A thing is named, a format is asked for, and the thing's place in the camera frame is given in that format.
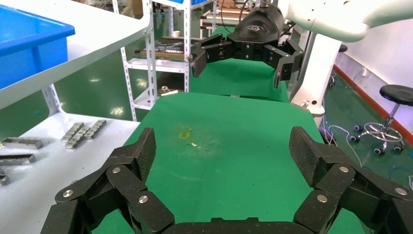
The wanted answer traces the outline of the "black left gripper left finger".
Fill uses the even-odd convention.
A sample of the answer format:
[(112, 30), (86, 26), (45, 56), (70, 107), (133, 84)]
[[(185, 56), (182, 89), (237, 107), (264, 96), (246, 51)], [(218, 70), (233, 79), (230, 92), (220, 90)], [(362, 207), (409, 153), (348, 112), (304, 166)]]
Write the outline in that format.
[(156, 156), (155, 133), (144, 128), (138, 140), (116, 148), (95, 172), (55, 196), (42, 234), (90, 234), (117, 210), (136, 234), (161, 234), (174, 215), (145, 184)]

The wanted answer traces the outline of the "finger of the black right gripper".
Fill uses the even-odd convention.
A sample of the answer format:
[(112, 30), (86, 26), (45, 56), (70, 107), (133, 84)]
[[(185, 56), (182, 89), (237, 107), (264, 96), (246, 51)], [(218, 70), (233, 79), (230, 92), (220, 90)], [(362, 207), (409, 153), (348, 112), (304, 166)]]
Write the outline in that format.
[(263, 47), (263, 62), (275, 69), (275, 89), (281, 81), (290, 80), (294, 72), (301, 70), (303, 59), (304, 51), (292, 39), (286, 39), (276, 47), (269, 44)]
[(208, 63), (230, 59), (234, 54), (234, 45), (227, 41), (222, 34), (195, 42), (191, 47), (191, 70), (194, 77), (198, 77)]

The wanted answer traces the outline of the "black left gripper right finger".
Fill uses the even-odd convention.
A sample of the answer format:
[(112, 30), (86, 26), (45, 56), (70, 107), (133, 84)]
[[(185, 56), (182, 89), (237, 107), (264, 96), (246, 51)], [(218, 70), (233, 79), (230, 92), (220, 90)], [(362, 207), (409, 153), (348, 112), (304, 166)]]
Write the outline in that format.
[(289, 151), (312, 188), (294, 214), (295, 223), (325, 234), (344, 209), (376, 234), (412, 233), (411, 191), (356, 165), (340, 148), (314, 141), (300, 126), (291, 130)]

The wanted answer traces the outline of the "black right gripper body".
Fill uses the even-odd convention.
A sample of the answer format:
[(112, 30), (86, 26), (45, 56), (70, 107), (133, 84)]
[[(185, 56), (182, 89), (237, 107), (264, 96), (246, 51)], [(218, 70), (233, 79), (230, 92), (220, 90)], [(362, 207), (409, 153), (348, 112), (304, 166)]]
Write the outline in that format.
[(266, 45), (278, 46), (284, 21), (281, 10), (274, 4), (255, 7), (226, 37), (232, 44), (231, 57), (262, 61)]

